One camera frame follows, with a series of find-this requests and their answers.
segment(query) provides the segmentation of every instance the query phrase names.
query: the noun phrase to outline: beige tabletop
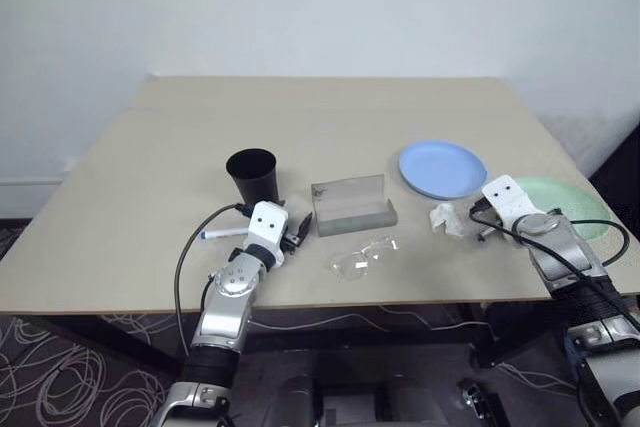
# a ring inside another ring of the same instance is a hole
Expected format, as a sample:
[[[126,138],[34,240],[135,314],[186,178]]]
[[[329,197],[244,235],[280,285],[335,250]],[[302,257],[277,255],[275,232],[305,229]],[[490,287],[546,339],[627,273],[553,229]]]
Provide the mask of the beige tabletop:
[[[224,170],[237,150],[278,159],[281,198],[294,223],[312,210],[310,185],[384,173],[395,227],[319,238],[273,270],[261,307],[465,302],[548,297],[526,250],[496,236],[478,243],[466,220],[477,199],[455,201],[466,236],[434,234],[438,201],[413,191],[397,160],[419,140],[459,143],[486,163],[489,179],[544,176],[599,198],[559,143],[495,79],[162,78],[150,80],[114,121],[0,263],[0,311],[166,312],[175,263],[195,226],[239,200]],[[236,212],[212,228],[246,225]],[[400,250],[355,281],[331,258],[392,234]],[[592,246],[613,254],[612,230]],[[197,242],[182,299],[198,306],[207,274],[240,238]],[[640,291],[640,245],[610,267],[623,293]]]

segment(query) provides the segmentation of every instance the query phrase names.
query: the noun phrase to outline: green plate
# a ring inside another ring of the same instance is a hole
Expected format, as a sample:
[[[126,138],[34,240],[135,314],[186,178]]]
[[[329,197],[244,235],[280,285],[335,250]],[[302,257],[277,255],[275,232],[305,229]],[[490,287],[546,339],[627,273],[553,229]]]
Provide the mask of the green plate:
[[[573,185],[544,177],[523,177],[516,182],[529,195],[531,202],[544,212],[560,207],[571,220],[611,220],[609,210],[602,202]],[[599,239],[609,231],[609,226],[602,224],[576,225],[575,228],[585,240]]]

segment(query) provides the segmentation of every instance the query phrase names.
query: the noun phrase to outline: crumpled tissue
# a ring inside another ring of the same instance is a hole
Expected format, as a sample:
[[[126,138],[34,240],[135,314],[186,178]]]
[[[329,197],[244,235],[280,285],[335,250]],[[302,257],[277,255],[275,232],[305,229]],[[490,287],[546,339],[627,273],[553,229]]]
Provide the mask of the crumpled tissue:
[[[429,212],[431,219],[431,230],[437,232],[438,227],[444,224],[444,233],[456,237],[463,237],[464,227],[460,218],[453,208],[453,204],[443,202],[438,204],[435,209]]]

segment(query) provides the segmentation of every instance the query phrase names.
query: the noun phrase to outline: white pen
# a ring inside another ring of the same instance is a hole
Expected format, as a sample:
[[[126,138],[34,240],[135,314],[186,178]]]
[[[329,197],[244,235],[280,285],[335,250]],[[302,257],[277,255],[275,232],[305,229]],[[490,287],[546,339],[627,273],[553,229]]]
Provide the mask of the white pen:
[[[221,230],[203,230],[200,232],[202,240],[219,239],[221,237],[233,237],[234,235],[247,235],[248,227],[240,227],[238,229],[221,229]]]

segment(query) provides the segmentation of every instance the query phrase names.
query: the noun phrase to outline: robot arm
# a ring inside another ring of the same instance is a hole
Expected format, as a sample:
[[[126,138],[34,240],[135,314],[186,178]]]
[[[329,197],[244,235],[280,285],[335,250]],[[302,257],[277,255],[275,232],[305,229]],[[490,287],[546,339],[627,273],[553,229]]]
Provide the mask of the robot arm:
[[[576,368],[594,418],[610,425],[640,425],[640,331],[589,244],[569,219],[535,208],[509,176],[490,182],[482,192],[504,229],[556,252],[582,274],[525,244],[551,297],[565,306],[567,339],[580,359]],[[586,280],[604,295],[596,295]]]
[[[293,252],[302,243],[310,220],[308,216],[298,235],[291,235],[286,210],[271,202],[255,205],[243,249],[236,249],[229,263],[215,274],[189,356],[152,427],[198,422],[212,427],[233,425],[227,415],[229,390],[257,289],[272,267],[282,265],[282,250]]]

